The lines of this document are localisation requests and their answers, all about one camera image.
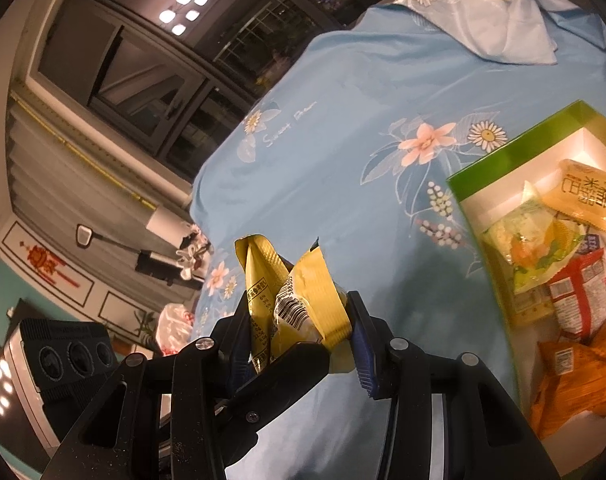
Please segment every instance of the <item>bed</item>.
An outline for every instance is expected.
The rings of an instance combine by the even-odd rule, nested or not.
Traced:
[[[401,0],[316,38],[196,177],[191,214],[215,252],[192,338],[244,291],[237,238],[263,234],[291,261],[319,238],[333,279],[394,335],[432,354],[474,352],[519,402],[447,179],[578,99],[606,115],[606,27],[565,0]],[[387,409],[355,373],[328,376],[227,475],[375,478]],[[433,421],[436,479],[438,399]]]

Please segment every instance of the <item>white plastic bag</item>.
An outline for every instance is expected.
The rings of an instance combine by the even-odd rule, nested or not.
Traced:
[[[158,317],[156,342],[163,355],[177,354],[190,342],[194,315],[180,303],[165,305]]]

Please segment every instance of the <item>pink flower print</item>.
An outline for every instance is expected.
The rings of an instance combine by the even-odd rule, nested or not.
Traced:
[[[419,164],[427,164],[434,158],[434,149],[439,146],[451,146],[456,143],[453,137],[446,137],[452,131],[456,123],[448,123],[438,129],[427,123],[423,123],[416,131],[415,139],[404,140],[398,145],[399,150],[407,150],[401,165],[407,167],[419,159]]]
[[[220,262],[218,267],[212,269],[212,272],[209,275],[208,282],[206,283],[206,287],[209,289],[208,296],[214,296],[214,292],[216,289],[221,288],[223,286],[224,277],[229,274],[229,269],[225,267],[225,262]]]

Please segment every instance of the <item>screw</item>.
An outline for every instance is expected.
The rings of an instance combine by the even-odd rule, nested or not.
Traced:
[[[259,421],[259,419],[260,419],[260,416],[256,412],[247,412],[247,414],[245,415],[245,420],[247,422],[249,422],[250,424],[255,424],[256,422]]]
[[[196,339],[194,345],[199,350],[209,350],[214,346],[214,340],[211,337],[201,337]]]
[[[127,366],[138,366],[145,360],[145,356],[139,352],[135,354],[130,354],[125,358],[125,364]]]
[[[464,362],[467,366],[476,366],[478,364],[478,357],[468,352],[461,356],[461,361]]]
[[[402,337],[395,337],[394,339],[392,339],[389,342],[389,345],[394,349],[394,350],[405,350],[409,347],[409,343],[403,339]]]

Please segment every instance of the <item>blue gripper pad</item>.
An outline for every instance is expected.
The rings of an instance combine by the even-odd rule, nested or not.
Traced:
[[[230,356],[230,374],[227,380],[227,392],[230,396],[243,386],[254,374],[254,366],[249,360],[251,347],[249,327],[243,331],[243,336]]]
[[[352,354],[358,372],[360,385],[367,391],[369,397],[378,394],[378,380],[374,368],[374,351],[370,348],[362,323],[356,321],[352,330]]]

